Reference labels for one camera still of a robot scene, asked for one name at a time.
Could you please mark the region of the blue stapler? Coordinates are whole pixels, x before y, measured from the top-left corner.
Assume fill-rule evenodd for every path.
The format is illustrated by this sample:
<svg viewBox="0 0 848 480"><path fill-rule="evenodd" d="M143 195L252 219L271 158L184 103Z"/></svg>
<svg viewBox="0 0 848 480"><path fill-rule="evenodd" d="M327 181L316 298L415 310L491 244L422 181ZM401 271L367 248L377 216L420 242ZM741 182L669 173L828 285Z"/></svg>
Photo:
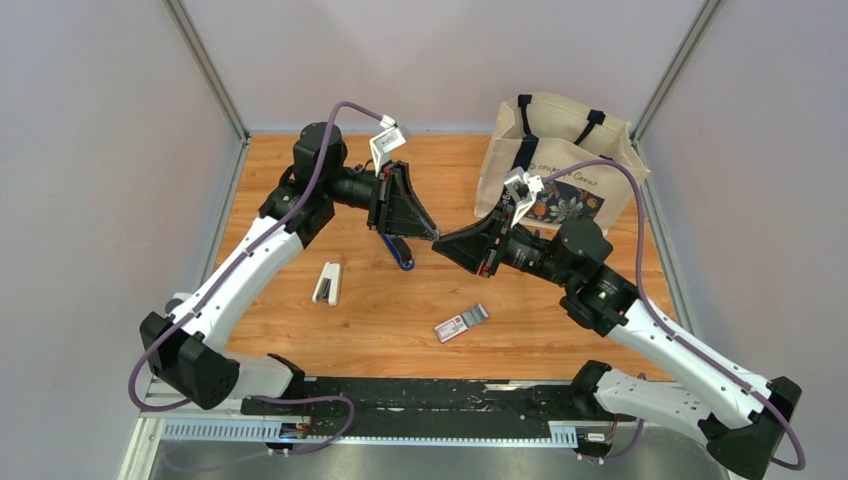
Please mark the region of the blue stapler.
<svg viewBox="0 0 848 480"><path fill-rule="evenodd" d="M402 271L408 272L415 267L412 251L403 238L387 234L380 234L380 238Z"/></svg>

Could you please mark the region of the red white staple box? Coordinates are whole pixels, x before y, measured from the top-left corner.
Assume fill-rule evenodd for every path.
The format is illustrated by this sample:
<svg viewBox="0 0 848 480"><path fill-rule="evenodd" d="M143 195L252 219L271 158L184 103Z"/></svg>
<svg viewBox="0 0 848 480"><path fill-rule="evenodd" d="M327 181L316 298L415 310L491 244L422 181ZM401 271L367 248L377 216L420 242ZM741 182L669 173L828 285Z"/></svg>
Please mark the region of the red white staple box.
<svg viewBox="0 0 848 480"><path fill-rule="evenodd" d="M440 343L446 343L467 330L484 322L490 317L485 307L477 303L460 314L457 314L434 327L434 332Z"/></svg>

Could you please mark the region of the white stapler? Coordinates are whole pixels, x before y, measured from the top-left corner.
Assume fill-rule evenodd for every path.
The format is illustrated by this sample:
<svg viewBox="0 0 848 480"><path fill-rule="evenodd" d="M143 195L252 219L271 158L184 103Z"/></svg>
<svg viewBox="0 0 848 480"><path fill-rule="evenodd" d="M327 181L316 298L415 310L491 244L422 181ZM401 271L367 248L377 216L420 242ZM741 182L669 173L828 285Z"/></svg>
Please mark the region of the white stapler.
<svg viewBox="0 0 848 480"><path fill-rule="evenodd" d="M340 298L342 266L336 262L326 262L312 294L312 303L326 303L335 307Z"/></svg>

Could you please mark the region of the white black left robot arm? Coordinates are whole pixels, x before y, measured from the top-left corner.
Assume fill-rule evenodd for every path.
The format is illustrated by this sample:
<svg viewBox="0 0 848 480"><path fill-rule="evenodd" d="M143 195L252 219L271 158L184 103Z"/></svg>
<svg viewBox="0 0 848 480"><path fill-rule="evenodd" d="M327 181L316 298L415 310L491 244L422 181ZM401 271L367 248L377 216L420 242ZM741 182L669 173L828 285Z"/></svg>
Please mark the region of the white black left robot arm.
<svg viewBox="0 0 848 480"><path fill-rule="evenodd" d="M260 206L240 244L194 293L172 301L167 315L152 312L140 334L147 363L183 403L209 410L239 384L242 363L222 349L247 308L270 280L305 250L335 215L337 204L363 209L379 234L433 242L439 228L416 196L409 166L391 151L408 131L383 122L369 141L371 165L347 167L341 130L316 122L293 146L293 162Z"/></svg>

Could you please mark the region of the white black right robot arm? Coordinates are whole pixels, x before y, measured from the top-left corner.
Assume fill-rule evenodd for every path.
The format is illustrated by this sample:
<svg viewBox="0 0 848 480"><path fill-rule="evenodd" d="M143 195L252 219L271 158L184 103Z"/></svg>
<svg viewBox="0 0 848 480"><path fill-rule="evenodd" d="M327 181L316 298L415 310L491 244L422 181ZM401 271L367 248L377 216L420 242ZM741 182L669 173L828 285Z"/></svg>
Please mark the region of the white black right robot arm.
<svg viewBox="0 0 848 480"><path fill-rule="evenodd" d="M545 239L512 224L512 212L497 207L432 248L481 277L507 265L563 288L560 304L575 323L641 353L678 384L663 387L589 361L573 379L575 413L593 419L607 411L662 425L704 446L734 474L764 478L788 433L800 386L745 369L657 310L636 284L605 265L613 247L591 218L568 218Z"/></svg>

